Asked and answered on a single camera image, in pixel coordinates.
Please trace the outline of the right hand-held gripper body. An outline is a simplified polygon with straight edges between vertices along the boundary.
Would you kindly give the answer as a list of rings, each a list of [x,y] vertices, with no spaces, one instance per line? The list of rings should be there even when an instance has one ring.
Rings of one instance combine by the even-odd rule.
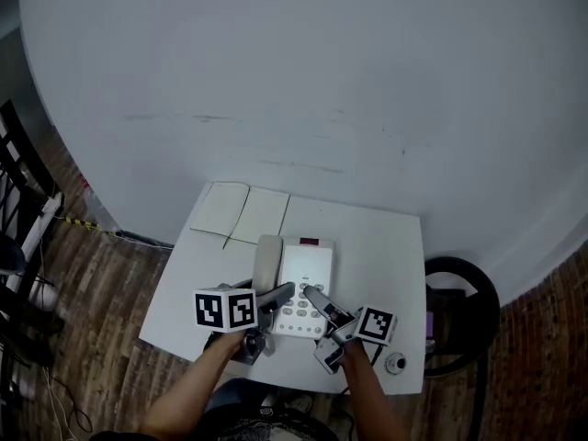
[[[363,307],[357,316],[335,305],[327,305],[320,314],[326,318],[327,332],[316,344],[314,357],[333,375],[338,371],[344,346],[361,340],[377,346],[371,365],[378,360],[382,350],[389,346],[397,325],[397,316],[374,307]]]

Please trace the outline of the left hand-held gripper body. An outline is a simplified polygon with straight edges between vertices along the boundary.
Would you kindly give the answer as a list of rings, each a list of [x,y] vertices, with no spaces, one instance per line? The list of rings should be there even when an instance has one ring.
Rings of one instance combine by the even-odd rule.
[[[258,295],[253,288],[226,284],[195,291],[196,325],[210,330],[204,350],[223,334],[244,332],[232,361],[248,366],[252,366],[266,348],[266,331],[275,310],[272,291]]]

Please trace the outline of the white desk telephone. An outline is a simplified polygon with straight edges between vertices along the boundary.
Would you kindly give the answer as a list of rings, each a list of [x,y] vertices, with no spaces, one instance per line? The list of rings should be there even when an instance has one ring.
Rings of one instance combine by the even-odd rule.
[[[327,321],[303,294],[307,286],[328,295],[333,278],[334,243],[304,237],[263,235],[254,259],[252,287],[258,295],[287,282],[296,285],[294,296],[273,312],[266,334],[318,340]]]

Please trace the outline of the person's right forearm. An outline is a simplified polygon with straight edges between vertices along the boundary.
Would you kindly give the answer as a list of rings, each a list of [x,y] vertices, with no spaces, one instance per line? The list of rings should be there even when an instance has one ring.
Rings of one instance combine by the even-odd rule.
[[[360,340],[344,345],[341,366],[350,392],[358,441],[410,441],[410,434],[381,388]]]

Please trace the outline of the person's left forearm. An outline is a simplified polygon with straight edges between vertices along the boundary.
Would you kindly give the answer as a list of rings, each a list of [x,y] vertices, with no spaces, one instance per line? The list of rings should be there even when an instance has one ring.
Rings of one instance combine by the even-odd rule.
[[[196,430],[211,395],[244,332],[223,334],[144,415],[138,432],[159,441],[186,441]]]

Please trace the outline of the white square table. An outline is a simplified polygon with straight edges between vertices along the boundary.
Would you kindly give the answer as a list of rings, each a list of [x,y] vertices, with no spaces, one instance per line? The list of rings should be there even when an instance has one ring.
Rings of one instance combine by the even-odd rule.
[[[253,273],[251,243],[192,231],[190,225],[211,184],[206,184],[181,231],[154,292],[140,331],[142,341],[193,361],[210,331],[198,328],[194,292],[233,284]],[[421,391],[424,380],[425,276],[418,218],[292,196],[281,231],[287,236],[330,239],[335,243],[332,299],[349,311],[373,306],[394,312],[398,322],[389,347],[374,369],[388,395]],[[252,366],[231,362],[226,372],[295,390],[337,393],[342,374],[328,374],[313,355],[310,339],[278,336],[272,356]],[[384,368],[386,357],[404,354],[397,376]]]

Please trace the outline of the open white notebook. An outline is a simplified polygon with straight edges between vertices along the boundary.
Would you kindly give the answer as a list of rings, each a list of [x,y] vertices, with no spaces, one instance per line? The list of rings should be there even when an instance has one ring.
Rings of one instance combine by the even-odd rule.
[[[290,194],[215,182],[192,220],[192,231],[258,244],[263,235],[279,235]]]

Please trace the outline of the person's white shoe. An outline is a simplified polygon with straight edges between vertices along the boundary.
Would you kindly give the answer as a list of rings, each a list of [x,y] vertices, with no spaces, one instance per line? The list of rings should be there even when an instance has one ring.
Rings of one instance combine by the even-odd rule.
[[[301,394],[293,400],[287,402],[285,407],[296,410],[300,413],[309,413],[313,405],[313,397],[310,394]]]

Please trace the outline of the black round stool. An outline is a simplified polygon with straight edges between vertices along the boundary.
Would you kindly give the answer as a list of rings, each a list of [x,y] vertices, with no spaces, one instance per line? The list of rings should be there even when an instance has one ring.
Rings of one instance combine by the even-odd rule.
[[[424,263],[424,272],[427,276],[443,273],[461,278],[474,289],[468,296],[459,288],[425,286],[426,313],[435,316],[435,334],[431,340],[425,337],[424,360],[428,362],[436,356],[452,356],[454,360],[426,367],[424,378],[441,379],[472,365],[477,368],[468,441],[479,441],[488,383],[488,353],[498,332],[500,301],[488,276],[462,258],[431,258]]]

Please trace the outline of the person's dark clothing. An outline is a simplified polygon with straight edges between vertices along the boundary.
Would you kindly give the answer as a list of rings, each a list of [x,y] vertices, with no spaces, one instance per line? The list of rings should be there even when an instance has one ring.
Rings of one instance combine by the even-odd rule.
[[[196,430],[186,441],[338,441],[328,426],[306,413],[264,406],[270,389],[267,384],[241,378],[215,387]],[[90,441],[159,441],[138,429],[102,431]]]

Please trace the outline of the yellow black striped tape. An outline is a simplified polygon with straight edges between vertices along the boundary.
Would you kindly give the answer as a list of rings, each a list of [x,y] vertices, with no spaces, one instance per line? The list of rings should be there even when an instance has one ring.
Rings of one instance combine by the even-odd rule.
[[[85,227],[88,230],[95,230],[95,231],[99,231],[99,232],[103,231],[103,229],[97,223],[94,223],[94,222],[91,222],[88,220],[78,220],[78,219],[71,218],[71,217],[64,217],[63,220],[66,221],[67,223],[70,223],[73,225]]]

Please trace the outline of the black metal rack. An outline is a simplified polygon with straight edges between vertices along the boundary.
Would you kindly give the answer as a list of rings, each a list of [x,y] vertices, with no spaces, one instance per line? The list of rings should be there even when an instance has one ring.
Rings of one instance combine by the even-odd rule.
[[[61,211],[62,192],[41,161],[12,101],[0,106],[0,234],[13,238],[24,252],[24,271],[0,276],[0,347],[26,365],[53,362],[47,338],[59,333],[63,320],[44,303],[49,286],[40,276],[42,242]]]

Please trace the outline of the small round silver object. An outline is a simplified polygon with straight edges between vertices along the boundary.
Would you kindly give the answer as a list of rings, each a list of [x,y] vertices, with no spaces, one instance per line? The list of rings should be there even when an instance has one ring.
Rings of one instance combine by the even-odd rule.
[[[406,367],[406,358],[400,352],[389,354],[384,362],[385,370],[392,376],[397,376],[403,372]]]

